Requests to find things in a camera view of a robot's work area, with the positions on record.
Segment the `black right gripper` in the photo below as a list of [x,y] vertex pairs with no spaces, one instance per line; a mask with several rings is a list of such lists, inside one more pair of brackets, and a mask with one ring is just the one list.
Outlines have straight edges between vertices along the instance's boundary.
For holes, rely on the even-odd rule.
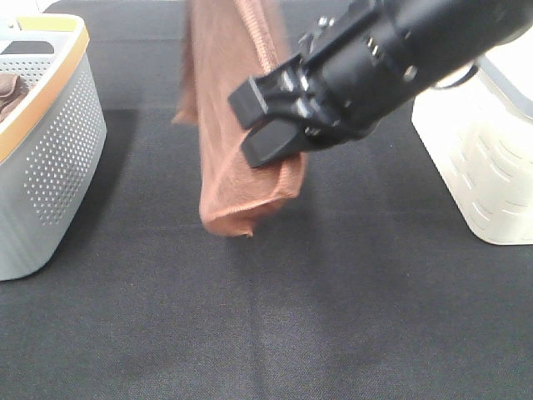
[[[241,127],[251,128],[241,144],[248,165],[359,140],[412,98],[421,75],[420,10],[418,1],[353,1],[341,16],[318,19],[301,41],[302,58],[245,79],[228,102]],[[300,67],[313,107],[306,125],[294,109],[305,92]]]

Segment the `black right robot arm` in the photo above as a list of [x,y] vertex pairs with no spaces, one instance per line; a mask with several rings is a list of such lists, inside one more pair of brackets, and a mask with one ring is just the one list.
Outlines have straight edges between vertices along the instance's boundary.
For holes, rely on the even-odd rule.
[[389,113],[532,24],[529,1],[354,1],[228,98],[252,168],[369,135]]

